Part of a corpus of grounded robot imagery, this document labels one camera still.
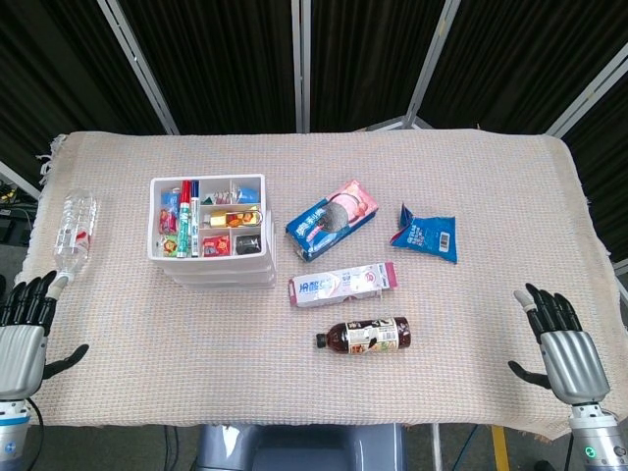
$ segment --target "barcode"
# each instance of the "barcode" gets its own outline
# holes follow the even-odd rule
[[[441,243],[439,246],[440,252],[449,252],[449,234],[441,233]]]
[[[396,332],[382,332],[380,341],[396,340]]]

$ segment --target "marker pen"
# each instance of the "marker pen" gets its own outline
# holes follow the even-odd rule
[[[184,180],[179,204],[179,235],[177,237],[177,258],[186,258],[189,238],[189,180]]]
[[[190,206],[192,213],[192,226],[191,226],[191,234],[192,234],[192,257],[198,257],[198,218],[200,212],[200,200],[198,199],[198,180],[192,180],[192,188],[191,188],[191,198],[190,198]]]

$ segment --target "brown bottle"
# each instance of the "brown bottle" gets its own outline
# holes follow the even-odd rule
[[[336,324],[327,334],[316,335],[316,346],[338,353],[389,351],[410,346],[412,336],[405,317]]]

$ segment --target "black curtain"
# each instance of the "black curtain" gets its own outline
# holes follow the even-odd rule
[[[628,41],[627,25],[624,0],[464,0],[419,116],[544,132]]]
[[[123,0],[181,133],[294,132],[289,0]]]
[[[444,1],[312,2],[311,129],[405,115]]]
[[[628,76],[565,135],[610,259],[628,258]]]
[[[59,133],[163,133],[96,2],[0,8],[0,158],[27,181],[38,185],[33,156]]]

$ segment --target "table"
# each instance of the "table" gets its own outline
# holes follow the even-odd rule
[[[76,132],[52,161],[23,280],[54,268],[71,187],[100,200],[90,261],[64,292],[49,360],[90,351],[36,395],[50,425],[149,423],[497,424],[554,439],[569,407],[518,380],[506,362],[543,362],[512,291],[565,294],[598,346],[628,414],[628,341],[610,262],[567,147],[549,136],[483,131],[125,136]],[[278,286],[186,291],[146,259],[154,177],[262,173],[278,228],[340,184],[360,180],[375,219],[312,263],[278,240]],[[455,216],[458,263],[388,245],[401,202]],[[399,288],[311,310],[290,308],[288,278],[391,260]],[[337,322],[404,315],[413,343],[343,356],[314,336]]]

